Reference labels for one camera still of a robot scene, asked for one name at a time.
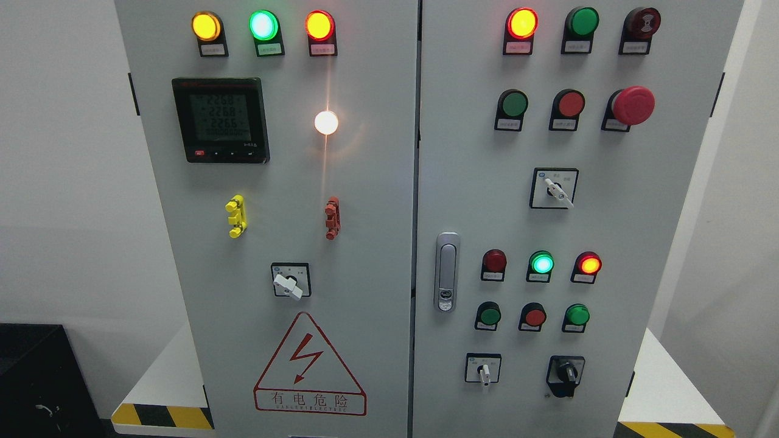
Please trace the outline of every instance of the red indicator light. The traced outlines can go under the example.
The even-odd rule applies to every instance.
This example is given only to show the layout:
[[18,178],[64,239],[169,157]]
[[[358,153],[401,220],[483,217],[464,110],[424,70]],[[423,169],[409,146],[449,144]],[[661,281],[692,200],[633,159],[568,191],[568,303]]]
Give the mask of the red indicator light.
[[596,253],[583,253],[576,260],[576,268],[583,274],[595,275],[602,267],[601,258]]
[[546,313],[543,310],[531,310],[525,316],[525,324],[531,327],[540,327],[544,322],[546,322]]
[[578,91],[569,91],[560,98],[558,110],[566,117],[576,117],[584,110],[584,96]]
[[507,264],[506,254],[500,249],[492,249],[487,251],[481,262],[490,272],[503,272]]
[[538,14],[530,8],[514,9],[506,21],[506,28],[517,40],[530,38],[538,28]]
[[305,31],[314,41],[324,41],[333,36],[335,20],[328,12],[316,10],[305,17]]

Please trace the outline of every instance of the yellow terminal block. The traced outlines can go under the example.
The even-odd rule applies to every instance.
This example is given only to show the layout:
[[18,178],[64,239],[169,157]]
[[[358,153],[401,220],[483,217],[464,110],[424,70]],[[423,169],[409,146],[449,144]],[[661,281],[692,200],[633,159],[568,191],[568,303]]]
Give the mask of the yellow terminal block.
[[232,225],[230,237],[239,238],[246,231],[246,210],[244,209],[244,199],[241,195],[235,195],[225,204],[224,209],[230,214],[227,217],[227,223]]

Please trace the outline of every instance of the warning sign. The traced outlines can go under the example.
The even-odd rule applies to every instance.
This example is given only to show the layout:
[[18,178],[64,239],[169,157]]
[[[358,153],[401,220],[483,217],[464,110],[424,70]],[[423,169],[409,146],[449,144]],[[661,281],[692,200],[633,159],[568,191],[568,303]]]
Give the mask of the warning sign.
[[254,387],[259,411],[365,415],[368,397],[307,312],[295,316]]

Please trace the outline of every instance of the dark red button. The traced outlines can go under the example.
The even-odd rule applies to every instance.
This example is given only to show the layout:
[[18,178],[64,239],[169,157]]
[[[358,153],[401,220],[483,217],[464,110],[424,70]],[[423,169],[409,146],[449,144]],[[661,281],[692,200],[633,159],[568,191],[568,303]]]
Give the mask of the dark red button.
[[540,327],[546,321],[546,313],[543,310],[531,310],[525,315],[525,324],[531,327]]
[[506,269],[506,254],[500,249],[490,249],[481,262],[490,272],[503,272]]
[[631,37],[648,40],[660,28],[660,13],[655,8],[636,8],[625,19],[625,28]]
[[614,98],[612,111],[628,126],[644,123],[654,111],[654,94],[646,87],[627,87]]
[[563,91],[557,110],[566,117],[576,117],[584,109],[584,96],[575,90]]

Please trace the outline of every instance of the electrical control cabinet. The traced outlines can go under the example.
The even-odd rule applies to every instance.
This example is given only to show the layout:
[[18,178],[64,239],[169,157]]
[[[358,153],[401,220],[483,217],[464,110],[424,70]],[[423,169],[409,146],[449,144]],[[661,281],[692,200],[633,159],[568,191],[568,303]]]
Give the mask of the electrical control cabinet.
[[741,5],[424,1],[414,436],[612,436]]
[[219,436],[406,436],[417,1],[116,7]]

